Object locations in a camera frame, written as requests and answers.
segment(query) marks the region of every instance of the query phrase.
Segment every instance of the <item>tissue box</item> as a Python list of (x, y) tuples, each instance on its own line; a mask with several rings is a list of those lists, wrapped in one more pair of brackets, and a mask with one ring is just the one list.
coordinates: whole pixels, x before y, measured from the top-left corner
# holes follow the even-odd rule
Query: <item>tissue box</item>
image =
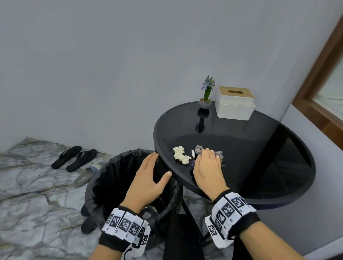
[(220, 86), (216, 101), (221, 101), (222, 104), (227, 105), (251, 107), (254, 104), (254, 99), (254, 94), (247, 88)]
[(247, 88), (223, 87), (217, 91), (217, 116), (227, 119), (249, 120), (255, 109), (255, 96)]

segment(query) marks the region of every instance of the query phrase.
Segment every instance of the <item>flip-flop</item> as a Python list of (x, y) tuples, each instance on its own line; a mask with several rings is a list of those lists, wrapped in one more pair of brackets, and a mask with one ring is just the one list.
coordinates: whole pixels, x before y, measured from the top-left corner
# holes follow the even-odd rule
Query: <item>flip-flop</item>
[(87, 167), (85, 169), (85, 172), (74, 180), (74, 187), (79, 188), (85, 185), (87, 182), (91, 180), (94, 173), (96, 173), (105, 164), (105, 162), (100, 162)]
[(73, 172), (77, 170), (78, 168), (80, 168), (81, 166), (91, 162), (96, 157), (97, 153), (98, 152), (95, 149), (91, 149), (89, 151), (83, 151), (79, 153), (75, 162), (67, 166), (66, 168), (67, 172)]
[(89, 216), (81, 225), (81, 232), (83, 234), (90, 234), (96, 229), (96, 223), (94, 220)]
[(86, 208), (86, 205), (85, 205), (85, 204), (82, 206), (80, 213), (81, 213), (81, 215), (84, 216), (84, 217), (90, 216), (89, 211), (88, 211), (88, 209)]
[(61, 153), (60, 157), (51, 164), (51, 167), (53, 169), (60, 168), (63, 164), (65, 164), (67, 161), (69, 161), (71, 158), (77, 156), (77, 154), (81, 151), (81, 146), (74, 146), (72, 148), (69, 148), (68, 150)]

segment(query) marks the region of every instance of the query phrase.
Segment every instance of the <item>small plant pot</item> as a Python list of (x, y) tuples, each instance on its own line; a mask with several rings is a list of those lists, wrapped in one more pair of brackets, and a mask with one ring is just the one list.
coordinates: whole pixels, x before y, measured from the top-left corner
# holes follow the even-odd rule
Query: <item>small plant pot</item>
[(200, 99), (199, 105), (202, 109), (208, 109), (212, 104), (212, 101), (208, 99), (206, 102), (204, 102), (204, 99)]

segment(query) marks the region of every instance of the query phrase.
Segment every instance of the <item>table top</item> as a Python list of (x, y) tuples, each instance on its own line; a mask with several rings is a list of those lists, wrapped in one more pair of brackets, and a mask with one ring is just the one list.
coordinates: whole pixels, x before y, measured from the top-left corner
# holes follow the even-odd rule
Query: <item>table top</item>
[(165, 112), (154, 128), (155, 150), (173, 177), (189, 190), (207, 197), (197, 186), (191, 161), (174, 159), (173, 147), (185, 155), (197, 145), (223, 152), (226, 184), (256, 209), (287, 205), (312, 185), (316, 167), (303, 141), (277, 120), (254, 111), (248, 121), (219, 118), (212, 102), (185, 103)]

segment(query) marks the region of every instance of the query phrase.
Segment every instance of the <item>black trash can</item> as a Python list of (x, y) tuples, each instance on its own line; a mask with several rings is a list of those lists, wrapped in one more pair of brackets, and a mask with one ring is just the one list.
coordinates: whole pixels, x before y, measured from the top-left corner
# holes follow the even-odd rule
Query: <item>black trash can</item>
[[(107, 162), (89, 181), (85, 193), (85, 205), (100, 229), (112, 210), (124, 200), (143, 160), (153, 152), (137, 149), (121, 153)], [(155, 183), (159, 182), (167, 171), (168, 169), (158, 159), (154, 167)], [(163, 193), (146, 209), (147, 212), (142, 217), (151, 227), (146, 250), (164, 241), (171, 219), (180, 212), (182, 196), (182, 185), (171, 178)], [(156, 210), (156, 214), (150, 214), (151, 209)]]

